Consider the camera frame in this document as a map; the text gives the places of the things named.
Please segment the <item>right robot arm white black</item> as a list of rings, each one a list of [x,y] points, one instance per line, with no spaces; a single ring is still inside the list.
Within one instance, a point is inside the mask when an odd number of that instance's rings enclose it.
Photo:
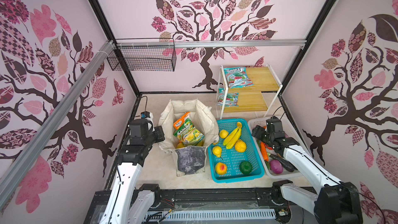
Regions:
[[[363,223],[360,197],[354,184],[342,182],[322,168],[296,141],[286,137],[283,124],[277,117],[267,119],[266,127],[256,125],[252,136],[270,146],[278,158],[298,170],[311,184],[309,191],[285,179],[273,182],[271,200],[278,204],[292,202],[313,214],[320,224]]]

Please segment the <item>cream canvas grocery bag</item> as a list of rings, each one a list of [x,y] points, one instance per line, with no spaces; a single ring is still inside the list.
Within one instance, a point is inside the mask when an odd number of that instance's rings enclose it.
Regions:
[[[197,145],[176,149],[180,142],[173,134],[176,131],[173,123],[186,112],[195,127],[205,135],[205,139]],[[211,108],[199,100],[170,101],[161,114],[159,125],[163,128],[165,141],[160,148],[165,153],[171,153],[176,163],[176,175],[185,176],[205,172],[207,156],[206,149],[219,141],[219,128]]]

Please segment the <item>yellow green candy bag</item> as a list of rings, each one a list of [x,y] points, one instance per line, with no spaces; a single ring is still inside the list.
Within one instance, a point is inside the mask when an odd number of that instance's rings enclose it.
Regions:
[[[186,146],[197,145],[205,139],[205,135],[195,127],[190,118],[188,118],[185,125],[176,130],[173,135]]]

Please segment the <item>orange Fox's candy bag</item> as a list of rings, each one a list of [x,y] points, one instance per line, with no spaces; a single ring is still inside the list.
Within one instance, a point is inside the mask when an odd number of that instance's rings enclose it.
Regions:
[[[185,125],[186,120],[190,117],[190,112],[186,112],[185,114],[183,114],[179,119],[177,119],[174,123],[173,123],[173,127],[175,128],[175,130],[178,130],[179,128],[181,128],[182,126]]]

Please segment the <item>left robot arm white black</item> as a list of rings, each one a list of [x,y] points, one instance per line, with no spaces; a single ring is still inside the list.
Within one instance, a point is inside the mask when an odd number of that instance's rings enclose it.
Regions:
[[[117,156],[114,185],[103,212],[101,224],[140,224],[155,203],[158,185],[142,186],[133,198],[137,180],[153,144],[165,140],[163,129],[152,118],[132,120]]]

